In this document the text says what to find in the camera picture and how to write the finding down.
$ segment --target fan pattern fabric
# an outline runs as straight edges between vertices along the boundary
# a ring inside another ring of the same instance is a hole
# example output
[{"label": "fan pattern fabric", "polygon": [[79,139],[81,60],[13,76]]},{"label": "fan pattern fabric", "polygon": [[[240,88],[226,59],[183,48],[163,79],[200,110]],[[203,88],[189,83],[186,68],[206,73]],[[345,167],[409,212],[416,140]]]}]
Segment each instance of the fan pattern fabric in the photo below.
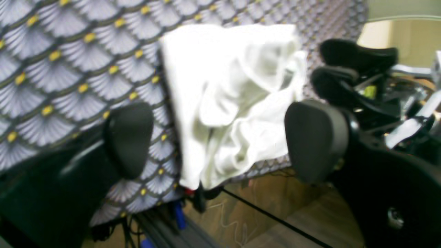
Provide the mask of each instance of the fan pattern fabric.
[{"label": "fan pattern fabric", "polygon": [[[295,23],[311,71],[321,41],[356,40],[366,17],[365,0],[0,0],[0,172],[144,101],[155,115],[145,171],[115,185],[91,225],[175,200],[178,142],[158,57],[164,33],[190,23]],[[315,97],[309,85],[305,95]],[[287,156],[260,162],[233,180],[287,166]]]}]

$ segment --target black rubber pad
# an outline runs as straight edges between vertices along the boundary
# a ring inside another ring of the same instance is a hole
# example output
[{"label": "black rubber pad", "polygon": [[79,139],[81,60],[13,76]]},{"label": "black rubber pad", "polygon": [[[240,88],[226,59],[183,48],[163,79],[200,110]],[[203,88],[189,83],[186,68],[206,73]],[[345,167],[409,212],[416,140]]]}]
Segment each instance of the black rubber pad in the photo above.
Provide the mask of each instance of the black rubber pad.
[{"label": "black rubber pad", "polygon": [[386,72],[398,63],[397,48],[371,49],[341,39],[324,41],[320,54],[326,65],[351,68],[368,77]]},{"label": "black rubber pad", "polygon": [[343,114],[315,100],[289,106],[285,133],[292,166],[305,183],[325,181],[343,157],[349,140]]},{"label": "black rubber pad", "polygon": [[144,170],[153,120],[151,106],[137,103],[113,110],[106,121],[106,147],[126,179],[136,179]]}]

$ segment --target yellow dot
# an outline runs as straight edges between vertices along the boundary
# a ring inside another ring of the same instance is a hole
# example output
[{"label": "yellow dot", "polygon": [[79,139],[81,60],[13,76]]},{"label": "yellow dot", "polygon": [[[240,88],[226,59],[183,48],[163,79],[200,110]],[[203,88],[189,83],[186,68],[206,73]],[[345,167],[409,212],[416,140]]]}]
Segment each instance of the yellow dot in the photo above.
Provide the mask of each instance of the yellow dot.
[{"label": "yellow dot", "polygon": [[113,65],[109,68],[110,74],[115,74],[118,71],[118,67],[116,65]]},{"label": "yellow dot", "polygon": [[137,57],[137,58],[141,57],[142,55],[143,55],[142,50],[138,50],[135,52],[135,57]]},{"label": "yellow dot", "polygon": [[68,4],[70,2],[70,0],[60,0],[60,6],[64,6],[66,4]]},{"label": "yellow dot", "polygon": [[150,11],[150,7],[147,5],[141,8],[141,13],[143,15],[147,14],[149,11]]},{"label": "yellow dot", "polygon": [[126,21],[123,18],[119,18],[118,20],[115,21],[115,27],[121,27],[125,23]]},{"label": "yellow dot", "polygon": [[104,119],[107,119],[107,117],[109,117],[109,114],[110,114],[110,111],[106,111],[106,112],[104,112],[104,114],[103,114],[103,118],[104,118]]},{"label": "yellow dot", "polygon": [[152,78],[152,83],[157,83],[159,81],[159,76],[154,76]]},{"label": "yellow dot", "polygon": [[61,55],[60,51],[54,51],[49,55],[49,60],[55,61],[60,57],[60,55]]},{"label": "yellow dot", "polygon": [[31,18],[29,18],[29,20],[27,21],[27,25],[28,26],[32,26],[34,25],[34,23],[36,23],[38,21],[38,15],[34,15]]},{"label": "yellow dot", "polygon": [[23,72],[22,74],[20,74],[20,76],[18,76],[18,77],[15,78],[15,84],[16,84],[16,85],[20,85],[20,84],[22,84],[23,81],[25,81],[25,78],[26,78],[26,75],[25,75],[25,73]]},{"label": "yellow dot", "polygon": [[86,83],[84,83],[84,84],[80,85],[80,87],[78,87],[78,92],[83,93],[88,89],[89,89],[89,86]]},{"label": "yellow dot", "polygon": [[49,105],[49,106],[46,106],[44,109],[42,109],[41,113],[43,116],[47,116],[50,113],[52,113],[52,111],[53,111],[53,108],[51,105]]},{"label": "yellow dot", "polygon": [[130,94],[130,96],[129,96],[130,100],[133,100],[133,99],[135,99],[135,98],[137,98],[137,97],[138,97],[138,93],[136,93],[136,92],[132,92],[132,93]]},{"label": "yellow dot", "polygon": [[9,141],[9,143],[13,142],[15,139],[17,138],[17,133],[12,131],[8,136],[7,136],[7,140]]},{"label": "yellow dot", "polygon": [[89,42],[93,41],[94,39],[95,39],[94,33],[88,33],[88,34],[86,34],[86,36],[84,36],[85,43],[89,43]]}]

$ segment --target white towel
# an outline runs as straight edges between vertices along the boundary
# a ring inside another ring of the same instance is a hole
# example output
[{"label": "white towel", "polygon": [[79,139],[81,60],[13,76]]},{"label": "white towel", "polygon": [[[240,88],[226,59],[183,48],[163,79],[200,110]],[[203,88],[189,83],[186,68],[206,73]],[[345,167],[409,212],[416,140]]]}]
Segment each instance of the white towel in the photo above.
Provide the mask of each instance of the white towel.
[{"label": "white towel", "polygon": [[[211,189],[255,162],[287,154],[283,119],[306,77],[294,25],[188,25],[165,35],[161,46],[182,186],[196,189],[201,181]],[[294,76],[285,86],[287,68]]]}]

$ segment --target wooden floor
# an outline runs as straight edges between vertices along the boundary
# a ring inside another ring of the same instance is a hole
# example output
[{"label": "wooden floor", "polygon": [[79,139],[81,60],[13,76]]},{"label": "wooden floor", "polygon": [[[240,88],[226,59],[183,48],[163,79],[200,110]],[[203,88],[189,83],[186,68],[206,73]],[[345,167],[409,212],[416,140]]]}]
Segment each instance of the wooden floor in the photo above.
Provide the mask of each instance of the wooden floor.
[{"label": "wooden floor", "polygon": [[[334,248],[363,248],[363,238],[351,211],[334,189],[306,186],[286,174],[276,175],[279,176],[268,175],[226,188]],[[228,248],[321,247],[224,193],[208,202],[204,214],[197,213],[190,204],[184,212]],[[121,247],[124,236],[120,226],[106,242],[86,241],[83,246]]]}]

